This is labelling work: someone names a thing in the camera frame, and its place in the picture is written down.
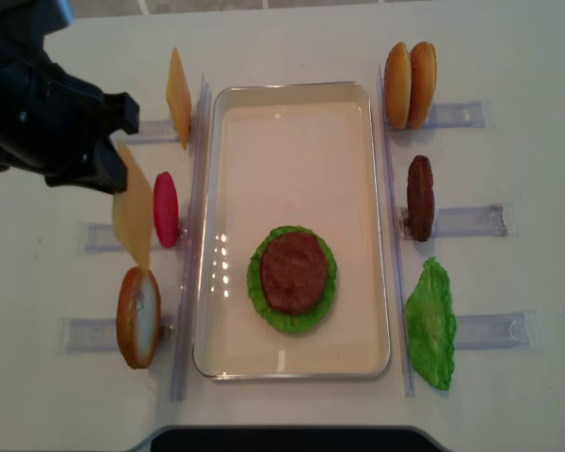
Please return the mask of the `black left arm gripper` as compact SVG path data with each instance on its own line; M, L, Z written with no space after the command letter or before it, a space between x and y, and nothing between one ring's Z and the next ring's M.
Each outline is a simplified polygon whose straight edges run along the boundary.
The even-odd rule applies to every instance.
M0 171L121 194L127 168L110 137L138 127L139 106L129 94L105 94L56 64L0 50Z

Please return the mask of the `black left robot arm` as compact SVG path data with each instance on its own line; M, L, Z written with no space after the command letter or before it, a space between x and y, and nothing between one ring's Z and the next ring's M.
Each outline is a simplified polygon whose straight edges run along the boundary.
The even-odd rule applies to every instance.
M123 193L128 170L110 137L137 133L139 106L51 60L45 37L72 22L67 1L0 1L0 172L27 170L50 187Z

